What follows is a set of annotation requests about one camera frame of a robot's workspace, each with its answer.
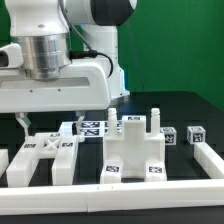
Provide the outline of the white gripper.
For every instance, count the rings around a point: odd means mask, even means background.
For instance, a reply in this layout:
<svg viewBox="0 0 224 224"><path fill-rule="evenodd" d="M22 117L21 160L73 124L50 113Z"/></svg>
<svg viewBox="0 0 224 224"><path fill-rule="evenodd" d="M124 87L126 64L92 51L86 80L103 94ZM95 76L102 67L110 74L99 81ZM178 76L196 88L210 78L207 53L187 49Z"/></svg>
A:
<svg viewBox="0 0 224 224"><path fill-rule="evenodd" d="M16 113L25 136L31 121L20 112L76 111L75 135L81 135L85 111L106 109L111 102L104 58L74 59L57 79L45 81L28 78L22 62L19 44L0 47L0 113Z"/></svg>

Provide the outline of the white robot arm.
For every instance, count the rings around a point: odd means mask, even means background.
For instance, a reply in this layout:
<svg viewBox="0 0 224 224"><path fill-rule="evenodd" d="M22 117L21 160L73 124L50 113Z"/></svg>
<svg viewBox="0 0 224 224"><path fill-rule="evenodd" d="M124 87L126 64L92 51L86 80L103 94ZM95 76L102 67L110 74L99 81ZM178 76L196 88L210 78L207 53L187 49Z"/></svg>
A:
<svg viewBox="0 0 224 224"><path fill-rule="evenodd" d="M137 0L4 0L11 42L0 47L0 113L108 108L127 96L117 28Z"/></svg>

